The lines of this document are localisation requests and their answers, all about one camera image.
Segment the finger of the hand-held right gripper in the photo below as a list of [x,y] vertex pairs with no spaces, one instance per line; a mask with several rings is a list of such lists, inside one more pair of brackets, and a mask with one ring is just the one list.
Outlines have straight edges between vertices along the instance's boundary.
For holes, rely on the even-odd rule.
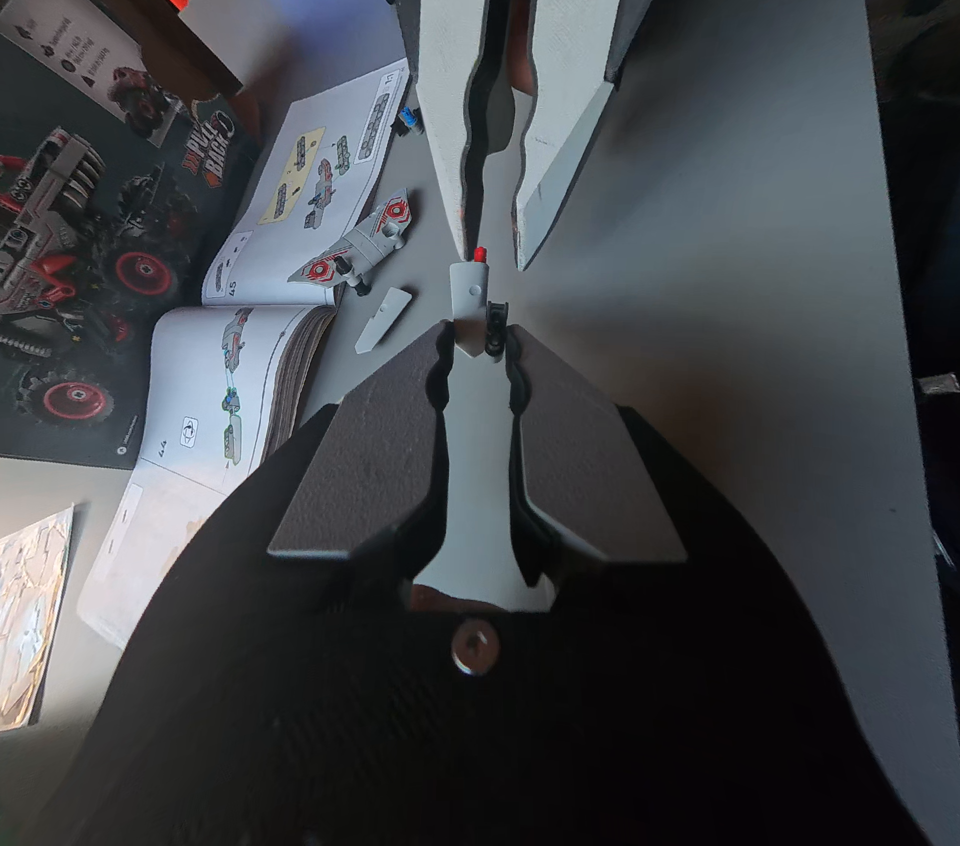
[[494,77],[490,0],[420,0],[418,100],[451,235],[461,258],[478,243]]
[[613,85],[606,65],[620,0],[531,0],[534,102],[513,199],[519,270],[533,263],[567,201]]

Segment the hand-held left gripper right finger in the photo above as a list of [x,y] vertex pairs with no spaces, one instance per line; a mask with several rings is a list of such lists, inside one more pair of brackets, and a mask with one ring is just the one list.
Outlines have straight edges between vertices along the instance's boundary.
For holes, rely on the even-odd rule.
[[679,565],[678,529],[606,394],[520,326],[507,331],[510,542],[529,586]]

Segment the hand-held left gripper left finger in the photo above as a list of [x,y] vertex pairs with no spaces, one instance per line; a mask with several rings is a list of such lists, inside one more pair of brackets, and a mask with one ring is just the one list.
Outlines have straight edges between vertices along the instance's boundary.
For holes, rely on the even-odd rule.
[[447,529],[453,359],[453,323],[441,320],[342,398],[270,555],[380,562],[396,581],[434,559]]

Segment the grey lego panel red pin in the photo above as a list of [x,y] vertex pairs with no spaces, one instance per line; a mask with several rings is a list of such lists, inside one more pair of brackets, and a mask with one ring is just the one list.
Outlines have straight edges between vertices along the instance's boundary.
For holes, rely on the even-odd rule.
[[472,359],[486,346],[489,266],[485,247],[476,247],[469,261],[451,264],[451,318],[456,347]]

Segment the small grey lego panel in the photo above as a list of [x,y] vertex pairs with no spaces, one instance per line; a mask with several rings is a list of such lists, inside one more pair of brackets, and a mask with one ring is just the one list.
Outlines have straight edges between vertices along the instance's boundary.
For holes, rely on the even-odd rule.
[[406,289],[389,288],[358,337],[354,346],[355,353],[365,355],[375,349],[413,299],[413,293]]

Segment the open lego instruction booklet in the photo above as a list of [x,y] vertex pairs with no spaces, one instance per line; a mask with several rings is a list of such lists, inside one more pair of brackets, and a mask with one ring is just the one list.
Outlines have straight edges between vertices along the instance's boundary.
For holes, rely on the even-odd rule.
[[377,206],[409,78],[399,60],[296,101],[199,306],[155,326],[139,456],[77,606],[115,648],[204,522],[293,434],[347,285],[287,280]]

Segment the grey lego assembly red stickers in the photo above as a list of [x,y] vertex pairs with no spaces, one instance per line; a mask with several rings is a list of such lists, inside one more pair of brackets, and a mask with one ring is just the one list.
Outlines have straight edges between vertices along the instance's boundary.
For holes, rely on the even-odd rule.
[[402,249],[412,219],[407,188],[396,190],[325,252],[300,266],[288,283],[323,288],[347,285],[358,296],[370,293],[370,272],[391,253]]

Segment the monster truck lego box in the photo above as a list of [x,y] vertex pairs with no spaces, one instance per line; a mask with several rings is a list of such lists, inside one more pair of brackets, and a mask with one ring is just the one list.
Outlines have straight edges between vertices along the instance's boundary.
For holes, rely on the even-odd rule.
[[1,453],[129,468],[256,136],[167,0],[2,0]]

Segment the silver lego sticker sheet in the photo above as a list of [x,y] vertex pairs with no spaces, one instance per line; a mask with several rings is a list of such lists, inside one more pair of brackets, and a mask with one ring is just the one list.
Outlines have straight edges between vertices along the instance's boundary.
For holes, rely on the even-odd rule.
[[1,732],[33,713],[61,610],[75,507],[1,540]]

